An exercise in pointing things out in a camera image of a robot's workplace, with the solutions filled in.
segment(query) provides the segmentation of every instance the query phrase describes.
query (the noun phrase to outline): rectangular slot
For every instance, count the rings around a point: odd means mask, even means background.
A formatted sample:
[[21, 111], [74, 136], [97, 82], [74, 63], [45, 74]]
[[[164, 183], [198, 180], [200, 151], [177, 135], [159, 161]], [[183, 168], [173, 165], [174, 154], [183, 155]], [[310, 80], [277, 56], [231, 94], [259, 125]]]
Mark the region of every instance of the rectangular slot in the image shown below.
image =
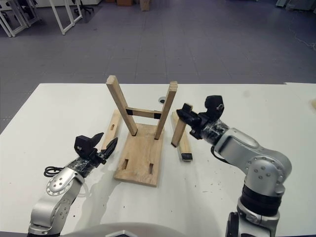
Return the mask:
[[125, 160], [124, 160], [124, 163], [123, 163], [123, 165], [122, 165], [122, 169], [126, 169], [127, 163], [128, 163], [128, 159], [125, 159]]
[[149, 164], [149, 173], [150, 174], [153, 174], [153, 167], [154, 167], [154, 164], [150, 163]]

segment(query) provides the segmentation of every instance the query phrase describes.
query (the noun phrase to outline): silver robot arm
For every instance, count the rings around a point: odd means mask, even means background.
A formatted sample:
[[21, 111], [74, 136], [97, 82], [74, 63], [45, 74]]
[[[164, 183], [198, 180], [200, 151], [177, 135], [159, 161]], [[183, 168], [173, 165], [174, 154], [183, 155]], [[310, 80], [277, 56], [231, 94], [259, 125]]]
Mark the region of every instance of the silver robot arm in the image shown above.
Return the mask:
[[46, 185], [42, 198], [31, 213], [28, 237], [58, 237], [65, 225], [69, 210], [79, 194], [84, 179], [101, 163], [105, 164], [114, 151], [118, 139], [112, 140], [105, 150], [97, 152], [96, 146], [103, 133], [93, 138], [79, 136], [75, 151], [79, 157], [70, 162]]
[[278, 208], [285, 192], [283, 183], [292, 170], [290, 160], [220, 121], [224, 110], [221, 96], [208, 96], [205, 106], [207, 112], [196, 114], [185, 104], [177, 114], [192, 127], [191, 135], [212, 145], [211, 152], [217, 159], [246, 175], [237, 212], [229, 215], [226, 236], [275, 237]]
[[32, 210], [29, 236], [59, 236], [83, 183], [84, 178], [68, 167], [52, 177]]

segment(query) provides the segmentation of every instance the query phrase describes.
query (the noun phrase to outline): white table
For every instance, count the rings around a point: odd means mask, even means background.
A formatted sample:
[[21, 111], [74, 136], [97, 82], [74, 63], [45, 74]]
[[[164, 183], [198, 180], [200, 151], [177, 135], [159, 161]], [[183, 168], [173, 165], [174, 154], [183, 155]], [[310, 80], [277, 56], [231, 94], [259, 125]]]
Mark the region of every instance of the white table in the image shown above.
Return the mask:
[[[161, 110], [158, 98], [165, 95], [168, 85], [121, 87], [129, 106]], [[172, 111], [184, 102], [192, 104], [196, 112], [205, 111], [204, 100], [212, 94], [224, 98], [222, 120], [226, 124], [256, 138], [262, 146], [284, 153], [292, 162], [277, 236], [316, 234], [315, 113], [302, 106], [289, 85], [180, 84]], [[0, 135], [0, 231], [26, 233], [32, 207], [48, 181], [43, 169], [76, 158], [75, 137], [106, 131], [115, 108], [105, 84], [38, 86]], [[241, 194], [242, 172], [213, 158], [210, 145], [192, 136], [194, 161], [181, 162], [170, 145], [168, 117], [158, 187], [115, 181], [113, 173], [127, 133], [123, 123], [114, 156], [86, 179], [62, 234], [104, 223], [143, 222], [188, 236], [224, 236], [228, 214], [236, 210]]]

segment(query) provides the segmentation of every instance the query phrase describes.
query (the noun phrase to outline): black wire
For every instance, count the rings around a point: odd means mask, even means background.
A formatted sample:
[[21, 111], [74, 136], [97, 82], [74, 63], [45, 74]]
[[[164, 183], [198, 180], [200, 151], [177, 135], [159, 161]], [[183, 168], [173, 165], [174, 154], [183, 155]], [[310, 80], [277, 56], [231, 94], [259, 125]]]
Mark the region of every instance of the black wire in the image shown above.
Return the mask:
[[227, 162], [227, 160], [225, 160], [225, 159], [223, 159], [223, 158], [219, 158], [219, 157], [215, 154], [214, 149], [215, 149], [215, 147], [212, 146], [212, 147], [211, 147], [211, 153], [212, 153], [212, 155], [213, 155], [215, 158], [217, 158], [217, 159], [220, 160], [221, 162], [224, 162], [224, 163], [226, 163], [226, 164], [230, 164], [230, 163]]
[[54, 177], [56, 174], [58, 174], [63, 168], [55, 167], [55, 166], [48, 166], [45, 168], [44, 176], [45, 177]]

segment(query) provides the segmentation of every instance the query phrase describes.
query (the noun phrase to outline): wooden block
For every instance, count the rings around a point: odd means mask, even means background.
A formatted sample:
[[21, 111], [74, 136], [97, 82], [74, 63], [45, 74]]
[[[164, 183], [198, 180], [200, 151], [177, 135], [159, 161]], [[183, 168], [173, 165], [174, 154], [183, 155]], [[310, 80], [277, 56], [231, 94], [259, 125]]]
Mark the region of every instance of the wooden block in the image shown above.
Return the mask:
[[159, 120], [158, 125], [157, 125], [155, 139], [159, 139], [159, 137], [160, 137], [160, 134], [163, 130], [163, 126], [166, 122], [168, 113], [170, 111], [174, 96], [177, 93], [177, 89], [178, 89], [178, 83], [176, 81], [170, 82], [169, 89], [168, 89], [167, 96], [166, 96], [166, 101], [163, 104], [161, 117], [160, 117], [160, 120]]
[[122, 93], [122, 90], [120, 89], [119, 82], [116, 76], [110, 75], [107, 79], [107, 87], [118, 107], [118, 110], [120, 111], [120, 114], [122, 115], [126, 126], [132, 134], [132, 136], [135, 136], [137, 133], [137, 126], [134, 122], [134, 119], [132, 116], [128, 115], [126, 112], [127, 102], [124, 98], [124, 95]]
[[118, 6], [132, 6], [133, 0], [117, 0]]
[[316, 99], [312, 100], [311, 104], [312, 104], [313, 108], [316, 110]]
[[154, 139], [156, 126], [138, 123], [137, 127], [137, 136], [127, 136], [114, 178], [156, 187], [163, 136]]
[[140, 0], [140, 9], [142, 11], [149, 11], [150, 0]]
[[105, 150], [109, 142], [111, 142], [114, 138], [118, 136], [119, 126], [121, 122], [122, 115], [120, 115], [119, 110], [114, 110], [107, 133], [105, 134], [102, 150]]
[[[176, 124], [178, 124], [178, 122], [180, 121], [179, 117], [177, 115], [177, 112], [172, 112], [171, 121], [173, 123], [173, 126], [176, 127]], [[190, 143], [189, 143], [186, 132], [183, 133], [183, 135], [179, 141], [179, 150], [180, 150], [181, 158], [183, 161], [192, 161], [193, 160], [192, 151], [191, 151]]]
[[151, 119], [160, 119], [161, 117], [161, 111], [156, 111], [156, 110], [143, 110], [143, 109], [126, 107], [126, 112], [128, 115], [146, 117], [146, 118], [151, 118]]

